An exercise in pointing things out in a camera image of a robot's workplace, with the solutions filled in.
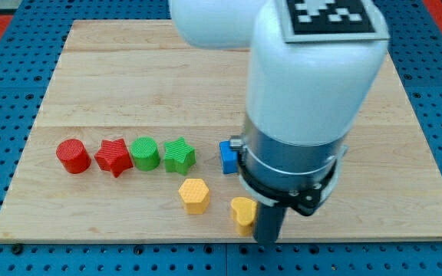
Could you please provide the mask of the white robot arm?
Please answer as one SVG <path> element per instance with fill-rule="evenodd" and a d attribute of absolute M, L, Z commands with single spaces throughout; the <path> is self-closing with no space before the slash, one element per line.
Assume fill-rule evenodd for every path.
<path fill-rule="evenodd" d="M 336 183 L 341 144 L 381 68 L 384 16 L 371 1 L 171 0 L 188 44 L 248 48 L 240 179 L 260 202 L 311 215 Z"/>

